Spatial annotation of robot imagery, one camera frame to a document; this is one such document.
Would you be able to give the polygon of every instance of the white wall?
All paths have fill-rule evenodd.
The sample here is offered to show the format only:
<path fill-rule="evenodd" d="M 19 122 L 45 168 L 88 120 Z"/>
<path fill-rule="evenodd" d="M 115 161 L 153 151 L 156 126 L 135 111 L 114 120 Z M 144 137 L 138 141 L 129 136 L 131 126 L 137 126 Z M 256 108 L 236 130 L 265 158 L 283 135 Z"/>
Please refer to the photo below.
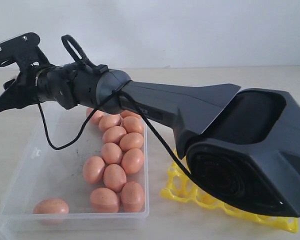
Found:
<path fill-rule="evenodd" d="M 112 68 L 300 65 L 300 0 L 0 0 L 0 41 L 25 32 L 57 65 L 64 34 Z"/>

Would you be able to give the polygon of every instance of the yellow egg tray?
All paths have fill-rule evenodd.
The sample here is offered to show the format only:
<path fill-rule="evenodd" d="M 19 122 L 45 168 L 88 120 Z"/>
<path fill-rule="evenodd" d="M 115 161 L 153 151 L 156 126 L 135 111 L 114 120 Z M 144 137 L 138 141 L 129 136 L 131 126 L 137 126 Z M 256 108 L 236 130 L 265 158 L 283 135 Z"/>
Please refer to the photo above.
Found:
<path fill-rule="evenodd" d="M 167 174 L 168 181 L 166 183 L 165 188 L 163 188 L 160 192 L 160 195 L 163 198 L 171 199 L 181 203 L 188 203 L 192 201 L 204 209 L 214 210 L 220 208 L 223 209 L 223 211 L 230 216 L 285 230 L 291 233 L 298 232 L 297 218 L 258 215 L 234 208 L 224 203 L 223 201 L 216 199 L 215 197 L 202 191 L 202 189 L 196 186 L 182 172 L 182 170 L 178 167 L 178 165 L 175 162 L 173 162 L 171 167 L 169 167 Z"/>

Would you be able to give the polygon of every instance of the plastic container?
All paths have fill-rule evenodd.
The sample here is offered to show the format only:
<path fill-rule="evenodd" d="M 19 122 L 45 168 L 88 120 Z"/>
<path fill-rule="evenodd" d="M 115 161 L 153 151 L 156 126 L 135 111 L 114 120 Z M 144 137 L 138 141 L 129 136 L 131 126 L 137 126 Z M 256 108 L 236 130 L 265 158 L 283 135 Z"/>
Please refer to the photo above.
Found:
<path fill-rule="evenodd" d="M 83 106 L 65 110 L 50 102 L 45 103 L 43 110 L 50 139 L 55 146 L 71 141 L 86 118 L 86 107 Z M 98 127 L 87 124 L 76 143 L 63 150 L 53 150 L 48 145 L 40 121 L 1 203 L 0 237 L 16 240 L 21 231 L 118 230 L 136 229 L 144 225 L 149 215 L 147 128 L 142 147 L 145 156 L 143 167 L 138 173 L 127 176 L 128 181 L 137 181 L 143 186 L 145 203 L 140 212 L 95 213 L 91 208 L 90 194 L 103 183 L 86 183 L 82 167 L 90 156 L 101 155 L 102 146 L 102 133 Z M 34 206 L 47 198 L 65 200 L 69 205 L 69 214 L 33 214 Z M 42 225 L 40 222 L 55 219 L 63 221 L 55 225 Z"/>

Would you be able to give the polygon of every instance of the table surface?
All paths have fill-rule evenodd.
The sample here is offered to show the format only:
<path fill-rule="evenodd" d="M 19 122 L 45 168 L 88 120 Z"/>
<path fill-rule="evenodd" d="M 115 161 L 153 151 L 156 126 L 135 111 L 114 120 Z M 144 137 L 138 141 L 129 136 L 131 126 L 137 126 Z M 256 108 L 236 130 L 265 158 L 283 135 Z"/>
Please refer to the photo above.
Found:
<path fill-rule="evenodd" d="M 132 79 L 140 82 L 184 86 L 205 86 L 233 83 L 243 88 L 268 88 L 289 91 L 300 105 L 300 66 L 190 68 L 190 69 L 126 69 Z M 0 70 L 0 94 L 5 81 L 14 70 Z M 0 203 L 6 192 L 31 133 L 40 121 L 39 110 L 30 106 L 23 110 L 0 113 Z M 154 123 L 167 143 L 173 148 L 172 130 Z M 37 240 L 92 240 L 92 239 L 300 239 L 289 233 L 240 218 L 228 216 L 222 210 L 202 209 L 192 203 L 174 202 L 162 198 L 160 191 L 168 179 L 167 169 L 172 159 L 154 134 L 148 129 L 149 201 L 150 214 L 146 225 L 137 230 L 36 232 L 23 239 Z"/>

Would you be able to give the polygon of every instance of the brown egg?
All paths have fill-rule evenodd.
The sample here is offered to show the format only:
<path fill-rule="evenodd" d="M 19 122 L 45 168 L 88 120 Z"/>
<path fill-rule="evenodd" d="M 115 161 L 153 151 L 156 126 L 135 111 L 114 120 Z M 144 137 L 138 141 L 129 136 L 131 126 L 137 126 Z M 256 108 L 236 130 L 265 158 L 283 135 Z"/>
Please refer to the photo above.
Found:
<path fill-rule="evenodd" d="M 122 158 L 121 166 L 126 174 L 139 172 L 145 161 L 145 155 L 139 148 L 132 148 Z"/>
<path fill-rule="evenodd" d="M 127 133 L 144 133 L 145 126 L 140 118 L 135 116 L 126 116 L 122 120 L 122 126 L 125 128 Z"/>
<path fill-rule="evenodd" d="M 125 212 L 140 212 L 145 204 L 145 192 L 136 181 L 127 182 L 121 192 L 121 202 Z"/>
<path fill-rule="evenodd" d="M 117 213 L 120 209 L 120 198 L 106 187 L 95 189 L 90 195 L 90 203 L 98 213 Z"/>
<path fill-rule="evenodd" d="M 122 126 L 113 126 L 104 132 L 104 134 L 102 136 L 102 141 L 105 144 L 106 143 L 119 144 L 120 140 L 126 134 L 127 134 L 127 131 Z"/>
<path fill-rule="evenodd" d="M 104 160 L 99 156 L 92 156 L 84 163 L 82 175 L 87 183 L 96 184 L 103 178 L 105 169 Z"/>
<path fill-rule="evenodd" d="M 122 120 L 121 120 L 121 117 L 120 117 L 119 114 L 116 114 L 116 115 L 112 115 L 112 114 L 105 115 L 103 118 L 101 118 L 101 120 L 99 122 L 99 129 L 100 129 L 100 131 L 105 132 L 109 128 L 112 128 L 114 126 L 120 126 L 121 121 Z"/>
<path fill-rule="evenodd" d="M 69 205 L 60 198 L 48 198 L 39 202 L 33 209 L 33 214 L 68 214 Z M 63 219 L 41 219 L 44 225 L 60 224 Z"/>
<path fill-rule="evenodd" d="M 88 117 L 93 110 L 94 110 L 93 108 L 88 107 L 86 109 L 86 112 L 85 112 L 86 117 Z M 89 123 L 94 124 L 94 125 L 98 125 L 100 120 L 103 118 L 104 115 L 105 115 L 105 113 L 103 111 L 97 110 L 93 114 L 93 116 L 90 118 Z"/>
<path fill-rule="evenodd" d="M 128 111 L 128 110 L 122 111 L 122 112 L 120 113 L 120 115 L 121 115 L 122 118 L 126 118 L 126 117 L 128 117 L 128 116 L 133 116 L 133 117 L 136 117 L 136 118 L 138 118 L 138 119 L 141 119 L 141 116 L 140 116 L 139 114 L 136 114 L 136 113 L 134 113 L 134 112 L 132 112 L 132 111 Z"/>
<path fill-rule="evenodd" d="M 103 183 L 108 189 L 120 193 L 127 183 L 127 175 L 120 165 L 110 164 L 104 170 Z"/>
<path fill-rule="evenodd" d="M 119 146 L 123 152 L 130 149 L 140 149 L 144 144 L 144 137 L 138 132 L 130 132 L 121 138 Z"/>
<path fill-rule="evenodd" d="M 101 156 L 106 164 L 120 164 L 123 153 L 121 148 L 117 144 L 108 142 L 102 146 Z"/>

